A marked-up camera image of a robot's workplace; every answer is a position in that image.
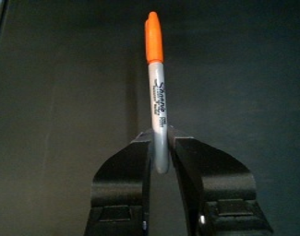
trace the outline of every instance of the marker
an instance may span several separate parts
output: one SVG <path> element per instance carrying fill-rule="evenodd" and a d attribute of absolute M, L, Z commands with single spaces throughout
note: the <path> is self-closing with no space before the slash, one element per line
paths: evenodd
<path fill-rule="evenodd" d="M 166 142 L 166 91 L 163 69 L 162 32 L 155 12 L 144 23 L 146 59 L 150 77 L 150 110 L 154 141 L 154 166 L 158 173 L 167 172 L 168 152 Z"/>

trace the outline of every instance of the dark backdrop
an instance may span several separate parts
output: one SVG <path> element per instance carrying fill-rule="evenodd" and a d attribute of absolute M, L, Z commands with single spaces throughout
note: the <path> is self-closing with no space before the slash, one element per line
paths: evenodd
<path fill-rule="evenodd" d="M 21 0 L 5 8 L 0 235 L 83 234 L 94 172 L 150 127 L 151 10 L 168 123 L 247 166 L 275 235 L 300 235 L 300 1 Z M 163 225 L 164 211 L 151 218 L 151 235 L 183 235 L 181 223 Z"/>

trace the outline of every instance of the orange cap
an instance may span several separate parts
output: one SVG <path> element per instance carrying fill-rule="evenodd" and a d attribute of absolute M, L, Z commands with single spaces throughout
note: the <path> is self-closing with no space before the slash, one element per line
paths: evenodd
<path fill-rule="evenodd" d="M 163 62 L 162 32 L 155 12 L 150 12 L 144 22 L 146 59 L 147 63 Z"/>

